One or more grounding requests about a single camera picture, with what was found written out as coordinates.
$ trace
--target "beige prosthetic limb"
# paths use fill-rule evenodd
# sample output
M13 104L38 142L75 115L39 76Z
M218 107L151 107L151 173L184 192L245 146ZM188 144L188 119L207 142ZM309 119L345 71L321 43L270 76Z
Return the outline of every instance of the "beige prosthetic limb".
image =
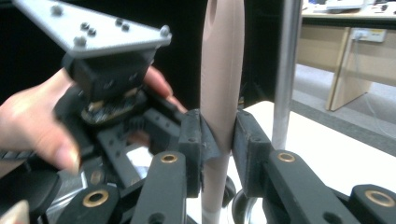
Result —
M243 0L207 3L201 65L201 113L222 156L204 166L203 223L219 223L244 51Z

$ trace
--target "wooden desk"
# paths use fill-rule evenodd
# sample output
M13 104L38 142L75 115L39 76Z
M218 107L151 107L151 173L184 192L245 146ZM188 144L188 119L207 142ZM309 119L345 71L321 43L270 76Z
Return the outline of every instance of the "wooden desk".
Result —
M387 30L382 43L352 40L353 29L344 26L356 22L359 27L388 27L396 29L396 3L390 4L387 13L326 14L306 11L298 44L298 63L334 72L326 109L336 110L366 93L373 82L396 86L396 30ZM322 21L332 26L320 25ZM359 62L359 73L355 59Z

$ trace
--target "hole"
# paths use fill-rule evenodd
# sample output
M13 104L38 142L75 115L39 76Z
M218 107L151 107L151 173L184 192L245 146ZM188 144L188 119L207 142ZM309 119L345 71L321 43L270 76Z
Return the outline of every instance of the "hole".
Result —
M172 155L172 154L164 155L164 156L161 158L161 161L162 161L162 162L166 162L166 163L175 162L175 161L177 161L177 156Z
M84 197L82 204L86 207L96 207L105 203L108 199L108 192L104 189L99 189L89 193Z
M99 201L102 198L103 198L103 194L95 193L95 194L91 195L90 202L96 203L97 201Z
M165 222L165 216L161 213L154 213L148 218L148 224L162 224Z
M377 190L366 190L364 192L366 197L370 199L373 203L384 207L393 207L395 206L395 201L388 196L388 194L377 191Z
M331 223L331 224L342 224L343 223L341 218L334 213L325 212L323 214L323 218L327 221L327 223Z
M285 153L285 152L279 153L279 155L277 155L277 157L280 160L286 161L286 162L293 162L296 160L291 154Z
M213 25L215 22L215 17L216 17L216 9L218 7L218 1L217 0L212 0L210 1L210 13L209 13L209 20L210 20L210 25Z

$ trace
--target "electrical outlet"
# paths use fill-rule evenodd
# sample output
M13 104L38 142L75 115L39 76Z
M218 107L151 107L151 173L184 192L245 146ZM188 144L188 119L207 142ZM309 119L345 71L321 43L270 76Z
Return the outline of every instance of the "electrical outlet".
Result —
M352 30L352 39L360 41L384 42L387 30L354 28Z

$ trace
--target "black wall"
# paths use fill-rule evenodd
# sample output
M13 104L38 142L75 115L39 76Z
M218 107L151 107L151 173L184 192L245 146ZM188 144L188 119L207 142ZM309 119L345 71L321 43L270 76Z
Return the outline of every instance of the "black wall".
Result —
M172 43L154 65L188 109L199 106L202 30L206 0L86 0L83 7L154 27L167 24ZM241 94L247 105L273 100L282 1L246 0L246 49ZM64 52L10 3L0 4L0 102L60 68Z

